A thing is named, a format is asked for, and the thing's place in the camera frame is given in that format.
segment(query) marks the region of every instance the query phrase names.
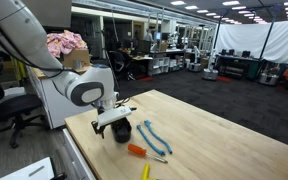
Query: yellow object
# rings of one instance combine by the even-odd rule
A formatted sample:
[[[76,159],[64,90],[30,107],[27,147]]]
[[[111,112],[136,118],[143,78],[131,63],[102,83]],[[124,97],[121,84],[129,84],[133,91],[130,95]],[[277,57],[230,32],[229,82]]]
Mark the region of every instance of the yellow object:
[[[15,70],[16,80],[18,82],[27,78],[24,64],[11,56],[11,61]]]
[[[142,173],[142,180],[156,180],[154,178],[149,178],[148,174],[150,173],[150,164],[145,164],[143,173]]]

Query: pink cloth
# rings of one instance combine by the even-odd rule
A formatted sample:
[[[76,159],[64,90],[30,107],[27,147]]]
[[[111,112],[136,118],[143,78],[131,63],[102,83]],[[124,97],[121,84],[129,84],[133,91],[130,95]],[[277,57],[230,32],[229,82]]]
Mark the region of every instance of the pink cloth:
[[[82,40],[81,35],[64,30],[61,34],[48,34],[47,47],[53,56],[59,58],[61,52],[69,54],[73,49],[87,49],[87,44]]]

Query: orange screwdriver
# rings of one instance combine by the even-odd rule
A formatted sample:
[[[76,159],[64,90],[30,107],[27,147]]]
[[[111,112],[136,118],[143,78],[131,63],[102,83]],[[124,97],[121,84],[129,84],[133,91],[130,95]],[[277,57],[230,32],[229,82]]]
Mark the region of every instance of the orange screwdriver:
[[[147,153],[147,152],[146,152],[146,149],[142,149],[142,148],[140,148],[140,147],[138,147],[138,146],[136,146],[136,145],[134,145],[134,144],[129,144],[129,145],[128,145],[128,150],[129,150],[129,151],[132,151],[133,153],[138,154],[138,155],[140,155],[140,156],[148,156],[148,157],[150,157],[150,158],[152,158],[152,159],[155,159],[155,160],[157,160],[157,161],[161,161],[161,162],[163,162],[163,163],[167,163],[167,161],[166,161],[165,159],[162,159],[162,158],[159,158],[159,157],[157,157],[157,156],[154,156],[154,155],[152,155],[152,154],[150,154],[150,153]]]

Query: screwdriver handle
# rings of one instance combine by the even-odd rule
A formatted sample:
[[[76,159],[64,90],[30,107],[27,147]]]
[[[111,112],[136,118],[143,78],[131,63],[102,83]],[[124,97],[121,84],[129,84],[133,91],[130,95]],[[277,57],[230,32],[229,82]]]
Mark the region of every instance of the screwdriver handle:
[[[138,154],[140,156],[145,156],[146,155],[146,150],[145,149],[142,149],[134,144],[129,144],[128,145],[128,150],[129,151],[132,151],[133,153],[135,154]]]

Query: gray floor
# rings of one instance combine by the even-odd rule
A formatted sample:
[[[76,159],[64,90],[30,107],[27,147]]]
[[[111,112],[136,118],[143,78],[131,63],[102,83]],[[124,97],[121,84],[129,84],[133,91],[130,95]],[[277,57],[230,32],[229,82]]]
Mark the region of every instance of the gray floor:
[[[179,71],[156,76],[151,80],[121,81],[120,98],[157,89],[288,144],[288,91],[247,80],[230,83],[203,81],[200,76],[201,74]],[[26,87],[28,92],[32,92],[29,85]],[[61,130],[46,132],[29,127],[18,138],[20,146],[17,149],[11,149],[8,145],[10,135],[11,132],[0,135],[0,177],[45,157],[51,157],[58,173],[65,172],[68,179],[75,179]]]
[[[4,82],[5,88],[16,86],[16,81]],[[29,83],[25,85],[28,93],[33,93]],[[30,116],[42,112],[41,109],[35,110]],[[0,123],[0,128],[10,125],[10,121]],[[17,138],[19,147],[12,149],[9,140],[12,131],[0,134],[0,178],[17,171],[27,165],[37,162],[43,158],[51,157],[54,170],[57,174],[65,172],[67,179],[77,179],[74,169],[71,166],[71,158],[64,146],[64,136],[62,129],[45,131],[40,127],[27,127],[22,130],[22,135]]]

